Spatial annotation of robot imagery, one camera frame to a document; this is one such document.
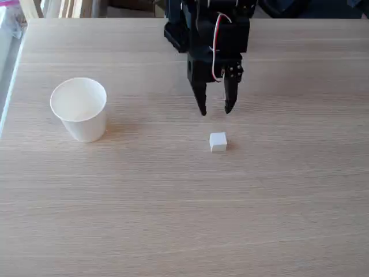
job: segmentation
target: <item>cable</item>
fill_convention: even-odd
[[[216,53],[216,46],[217,46],[217,37],[218,37],[218,31],[219,31],[219,25],[220,25],[220,20],[221,18],[224,16],[229,23],[232,23],[232,20],[224,13],[220,13],[218,12],[218,18],[217,21],[215,23],[215,27],[214,27],[214,37],[213,37],[213,63],[212,63],[212,75],[213,78],[215,80],[215,82],[220,83],[222,81],[222,78],[217,78],[217,76],[215,76],[215,72],[214,72],[214,68],[215,68],[215,53]]]

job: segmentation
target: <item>table surface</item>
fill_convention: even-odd
[[[2,276],[367,276],[369,21],[253,20],[235,109],[159,19],[31,21],[0,143]],[[60,82],[108,92],[74,141]],[[209,151],[227,132],[225,153]]]

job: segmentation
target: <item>wood grain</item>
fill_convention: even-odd
[[[239,101],[225,115],[211,84],[206,117],[164,23],[30,22],[0,142],[2,276],[367,276],[369,22],[253,20]],[[77,76],[108,92],[96,143],[49,108]]]

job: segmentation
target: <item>white paper cup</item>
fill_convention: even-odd
[[[73,78],[55,88],[50,106],[76,140],[91,143],[105,133],[106,100],[106,91],[99,82]]]

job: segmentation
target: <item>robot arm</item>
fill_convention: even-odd
[[[257,0],[167,0],[164,36],[187,52],[187,76],[202,115],[206,84],[224,81],[225,112],[233,109]]]

